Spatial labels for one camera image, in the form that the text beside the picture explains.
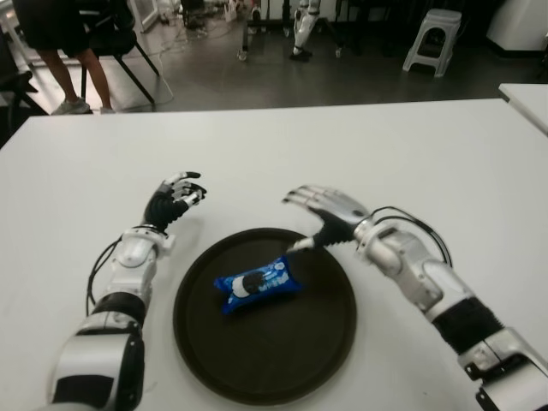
robotic arm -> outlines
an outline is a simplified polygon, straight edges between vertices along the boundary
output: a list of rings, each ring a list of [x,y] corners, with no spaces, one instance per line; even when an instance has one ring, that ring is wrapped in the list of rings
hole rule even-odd
[[[175,237],[164,232],[167,226],[204,199],[206,191],[187,181],[198,177],[199,173],[178,173],[162,182],[141,225],[126,230],[112,244],[116,252],[107,265],[110,283],[64,346],[46,410],[130,411],[139,405],[145,371],[141,330],[156,261],[174,244]]]
[[[336,190],[302,186],[283,201],[324,220],[318,234],[289,252],[356,240],[358,256],[394,280],[456,351],[467,375],[481,379],[476,399],[485,411],[548,410],[546,361],[515,330],[505,328],[419,238],[382,218],[376,222],[366,208]]]

silver robotic hand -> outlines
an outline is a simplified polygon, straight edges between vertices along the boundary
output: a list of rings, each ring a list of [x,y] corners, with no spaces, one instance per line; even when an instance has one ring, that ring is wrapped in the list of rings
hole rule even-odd
[[[111,280],[91,315],[63,347],[52,374],[50,406],[42,409],[130,411],[139,405],[145,371],[141,330],[156,261],[173,247],[175,237],[165,233],[168,225],[204,199],[206,191],[188,181],[197,177],[199,173],[178,173],[163,181],[149,200],[141,225],[126,230],[99,257],[90,276],[86,308],[88,298],[95,303],[92,280],[106,262]]]
[[[548,410],[546,361],[515,330],[505,328],[418,237],[387,223],[387,218],[376,220],[375,211],[369,213],[333,189],[302,186],[283,201],[324,221],[318,234],[296,242],[288,252],[357,241],[358,256],[396,282],[456,351],[467,375],[481,380],[476,399],[485,411]]]

black tray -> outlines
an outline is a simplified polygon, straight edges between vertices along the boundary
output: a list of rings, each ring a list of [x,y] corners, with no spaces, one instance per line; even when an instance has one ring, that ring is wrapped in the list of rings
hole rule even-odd
[[[327,381],[354,341],[354,292],[325,250],[289,256],[303,290],[224,315],[228,298],[213,280],[266,265],[303,238],[283,229],[251,229],[205,251],[177,292],[177,345],[194,375],[233,401],[274,405],[305,396]]]

oreo package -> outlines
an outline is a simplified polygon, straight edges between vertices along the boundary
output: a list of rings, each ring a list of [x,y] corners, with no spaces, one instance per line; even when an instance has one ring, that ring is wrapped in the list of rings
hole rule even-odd
[[[213,285],[229,294],[223,304],[223,313],[232,313],[236,308],[250,302],[263,300],[270,295],[294,293],[301,289],[289,272],[285,256],[275,259],[269,265],[236,274],[231,277],[219,277]]]

plastic stool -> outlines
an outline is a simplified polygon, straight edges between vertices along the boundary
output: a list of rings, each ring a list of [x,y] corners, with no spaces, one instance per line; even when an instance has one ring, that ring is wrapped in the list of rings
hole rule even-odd
[[[453,57],[453,45],[456,42],[456,34],[461,26],[462,15],[458,11],[445,9],[431,9],[426,14],[425,19],[420,25],[419,34],[414,41],[413,47],[409,50],[408,56],[403,64],[403,70],[409,71],[415,63],[426,64],[436,68],[434,77],[443,77],[449,62]],[[444,30],[444,47],[439,57],[427,57],[419,54],[424,37],[433,28]]]

